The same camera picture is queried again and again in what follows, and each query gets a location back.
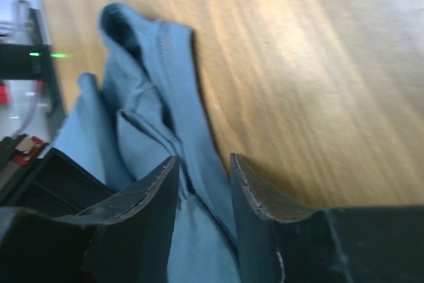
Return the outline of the blue-grey t-shirt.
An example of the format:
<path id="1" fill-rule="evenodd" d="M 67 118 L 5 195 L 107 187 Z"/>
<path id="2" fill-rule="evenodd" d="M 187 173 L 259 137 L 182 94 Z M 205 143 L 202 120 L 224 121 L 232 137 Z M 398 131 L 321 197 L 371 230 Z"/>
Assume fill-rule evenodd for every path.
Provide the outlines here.
<path id="1" fill-rule="evenodd" d="M 169 282 L 239 282 L 231 189 L 197 88 L 192 30 L 149 21 L 128 5 L 105 6 L 109 51 L 103 82 L 84 73 L 79 97 L 53 145 L 116 191 L 169 156 L 180 184 Z"/>

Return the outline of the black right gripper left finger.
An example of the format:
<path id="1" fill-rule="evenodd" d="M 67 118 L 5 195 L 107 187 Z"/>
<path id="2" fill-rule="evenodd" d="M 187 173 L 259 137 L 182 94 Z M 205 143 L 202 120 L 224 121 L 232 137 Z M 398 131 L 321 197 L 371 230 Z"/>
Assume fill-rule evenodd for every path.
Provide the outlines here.
<path id="1" fill-rule="evenodd" d="M 2 282 L 165 282 L 180 161 L 83 210 L 1 209 Z"/>

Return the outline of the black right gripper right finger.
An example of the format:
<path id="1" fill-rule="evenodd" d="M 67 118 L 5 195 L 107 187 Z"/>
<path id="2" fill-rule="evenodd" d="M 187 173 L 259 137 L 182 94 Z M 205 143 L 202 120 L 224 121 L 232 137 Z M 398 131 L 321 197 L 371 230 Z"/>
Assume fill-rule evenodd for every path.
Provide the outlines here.
<path id="1" fill-rule="evenodd" d="M 422 282 L 423 207 L 313 209 L 231 155 L 243 282 Z"/>

